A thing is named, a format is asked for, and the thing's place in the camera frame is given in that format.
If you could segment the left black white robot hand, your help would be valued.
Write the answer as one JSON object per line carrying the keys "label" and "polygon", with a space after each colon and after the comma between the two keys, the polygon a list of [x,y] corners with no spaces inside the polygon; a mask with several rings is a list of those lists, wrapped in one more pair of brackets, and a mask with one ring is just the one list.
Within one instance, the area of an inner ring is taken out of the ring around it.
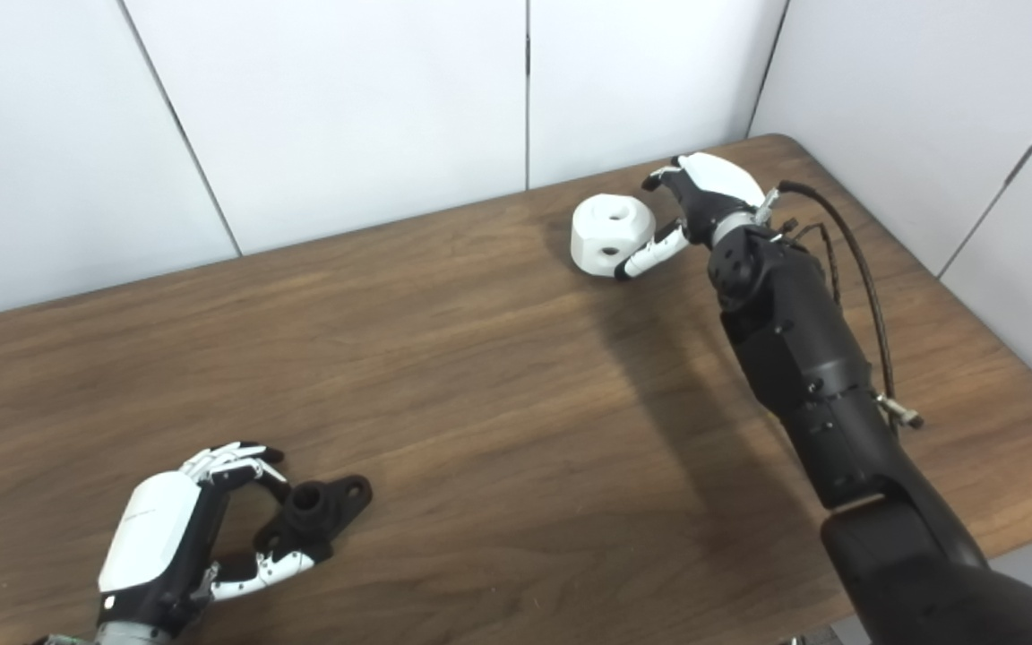
{"label": "left black white robot hand", "polygon": [[99,644],[168,644],[213,604],[253,595],[310,571],[319,548],[259,546],[214,559],[230,497],[257,483],[287,501],[282,453],[254,442],[211,446],[139,483],[99,572]]}

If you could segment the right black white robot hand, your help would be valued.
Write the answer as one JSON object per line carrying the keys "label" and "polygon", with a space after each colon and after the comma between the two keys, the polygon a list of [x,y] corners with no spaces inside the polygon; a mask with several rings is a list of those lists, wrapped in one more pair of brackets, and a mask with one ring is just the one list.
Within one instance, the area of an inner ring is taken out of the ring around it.
{"label": "right black white robot hand", "polygon": [[757,180],[740,165],[708,152],[675,156],[641,184],[647,192],[662,186],[675,197],[682,213],[619,262],[615,280],[638,278],[688,246],[712,249],[735,229],[766,225],[771,199],[777,194],[763,192]]}

